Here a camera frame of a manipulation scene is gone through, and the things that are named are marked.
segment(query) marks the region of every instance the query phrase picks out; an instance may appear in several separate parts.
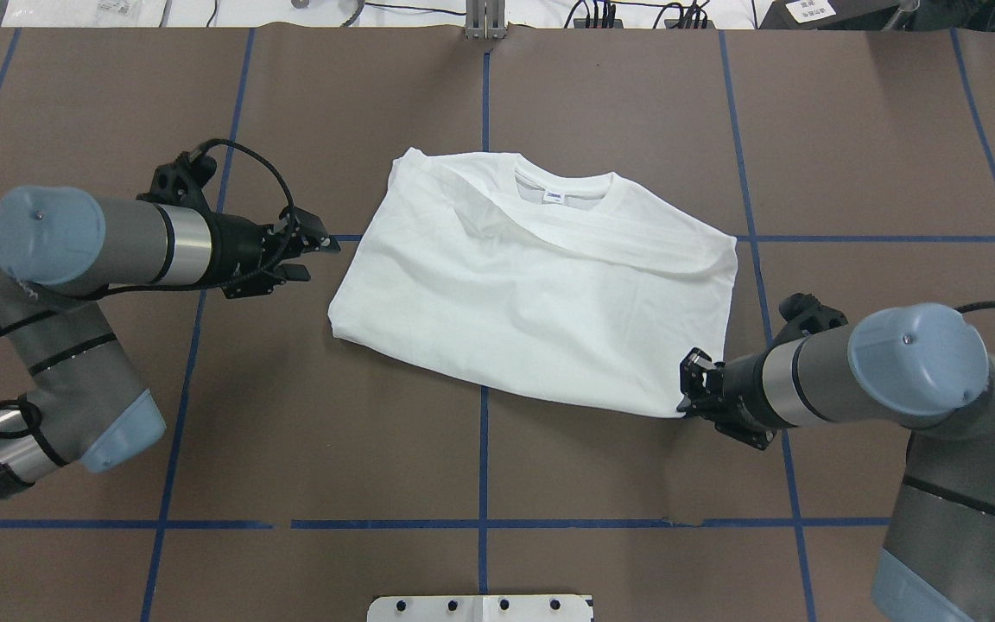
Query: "white floor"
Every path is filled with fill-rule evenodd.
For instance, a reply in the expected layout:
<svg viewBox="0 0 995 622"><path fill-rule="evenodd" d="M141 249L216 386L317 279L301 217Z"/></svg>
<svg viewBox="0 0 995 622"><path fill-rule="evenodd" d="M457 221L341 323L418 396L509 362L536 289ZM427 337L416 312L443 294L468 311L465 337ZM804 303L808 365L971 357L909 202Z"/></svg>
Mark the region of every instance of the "white floor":
<svg viewBox="0 0 995 622"><path fill-rule="evenodd" d="M660 0L649 0L659 3ZM390 4L462 11L465 0L384 0ZM214 0L169 0L169 27L205 27L213 13ZM214 27L254 27L270 22L291 22L312 27L335 27L355 10L355 0L309 0L305 9L289 0L217 0ZM506 0L506 19L537 28L560 28L573 0ZM762 21L770 0L755 0ZM165 0L9 0L5 27L155 27L161 24ZM754 28L750 0L708 0L706 11L720 29ZM650 28L659 9L619 5L617 17L625 28ZM667 17L674 16L674 9ZM583 15L578 11L576 16ZM457 24L463 17L443 13L368 7L355 25L359 27L411 27L411 25Z"/></svg>

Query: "robotic arm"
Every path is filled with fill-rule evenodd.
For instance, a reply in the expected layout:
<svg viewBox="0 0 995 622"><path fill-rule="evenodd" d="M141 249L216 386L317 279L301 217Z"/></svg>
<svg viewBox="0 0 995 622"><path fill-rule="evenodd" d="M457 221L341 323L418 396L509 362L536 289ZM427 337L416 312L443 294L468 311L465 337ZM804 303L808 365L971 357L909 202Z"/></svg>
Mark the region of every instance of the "robotic arm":
<svg viewBox="0 0 995 622"><path fill-rule="evenodd" d="M911 429L873 601L895 622L995 621L995 357L978 331L941 304L857 326L810 295L779 310L789 324L769 350L684 359L679 412L759 449L797 426Z"/></svg>
<svg viewBox="0 0 995 622"><path fill-rule="evenodd" d="M288 205L273 225L211 212L202 186L229 145L280 182ZM0 402L0 499L80 461L103 472L161 438L165 424L95 302L123 291L221 288L226 298L271 294L309 274L282 260L339 252L320 218L296 208L258 154L206 142L155 170L137 200L75 188L23 186L0 205L0 336L9 336L36 389ZM127 287L110 288L111 283Z"/></svg>

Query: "shirt tag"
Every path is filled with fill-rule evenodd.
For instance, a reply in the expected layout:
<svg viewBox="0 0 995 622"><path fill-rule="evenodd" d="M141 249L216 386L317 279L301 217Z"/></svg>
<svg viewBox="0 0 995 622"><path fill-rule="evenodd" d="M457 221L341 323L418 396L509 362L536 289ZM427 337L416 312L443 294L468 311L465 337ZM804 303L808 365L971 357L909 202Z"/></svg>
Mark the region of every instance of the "shirt tag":
<svg viewBox="0 0 995 622"><path fill-rule="evenodd" d="M796 3L786 3L785 8L797 23L822 20L824 17L836 15L836 10L828 0L797 0Z"/></svg>
<svg viewBox="0 0 995 622"><path fill-rule="evenodd" d="M544 190L544 202L557 202L566 205L566 193L557 193L555 190Z"/></svg>

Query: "folded white t-shirt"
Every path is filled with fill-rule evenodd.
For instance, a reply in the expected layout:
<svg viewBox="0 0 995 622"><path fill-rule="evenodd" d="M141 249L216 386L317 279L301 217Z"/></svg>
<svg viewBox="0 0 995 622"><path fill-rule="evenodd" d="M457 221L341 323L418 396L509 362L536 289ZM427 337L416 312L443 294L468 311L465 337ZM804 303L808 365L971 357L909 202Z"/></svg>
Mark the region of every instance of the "folded white t-shirt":
<svg viewBox="0 0 995 622"><path fill-rule="evenodd" d="M333 334L454 378L675 417L723 357L735 238L615 173L410 149L328 307Z"/></svg>

